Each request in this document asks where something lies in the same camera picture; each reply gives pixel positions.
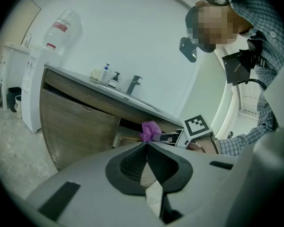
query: tiled floor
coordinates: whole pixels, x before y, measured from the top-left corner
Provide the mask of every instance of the tiled floor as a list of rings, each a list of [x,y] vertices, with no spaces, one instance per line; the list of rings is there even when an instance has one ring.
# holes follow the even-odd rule
[[[42,132],[33,134],[17,113],[0,108],[0,179],[5,187],[25,199],[56,172]]]

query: man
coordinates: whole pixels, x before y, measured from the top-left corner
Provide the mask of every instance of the man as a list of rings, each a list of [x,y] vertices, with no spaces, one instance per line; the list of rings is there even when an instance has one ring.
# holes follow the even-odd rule
[[[258,79],[266,86],[273,81],[284,65],[284,23],[268,0],[231,0],[219,4],[202,0],[195,5],[198,18],[198,39],[203,44],[231,44],[240,34],[252,40],[263,41],[262,57],[268,67],[255,66]],[[216,140],[219,153],[237,156],[245,145],[255,143],[261,136],[273,130],[273,112],[261,92],[257,110],[257,127],[248,134],[232,139]],[[197,140],[188,149],[214,153],[210,140]]]

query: checkered shirt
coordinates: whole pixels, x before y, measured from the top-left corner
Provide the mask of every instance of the checkered shirt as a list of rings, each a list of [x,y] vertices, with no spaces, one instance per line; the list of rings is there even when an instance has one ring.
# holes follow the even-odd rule
[[[274,7],[267,0],[231,0],[231,7],[254,28],[248,38],[263,41],[262,56],[268,61],[268,68],[255,66],[258,79],[268,86],[284,65],[284,24]],[[219,140],[223,155],[237,156],[245,145],[255,143],[273,128],[273,112],[263,96],[259,96],[257,127],[248,134],[241,134],[227,140]]]

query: pink cloth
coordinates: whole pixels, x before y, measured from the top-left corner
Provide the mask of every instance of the pink cloth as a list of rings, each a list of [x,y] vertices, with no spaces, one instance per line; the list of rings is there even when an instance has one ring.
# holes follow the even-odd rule
[[[142,123],[143,133],[140,133],[140,137],[144,142],[151,141],[154,134],[162,134],[160,127],[155,121]]]

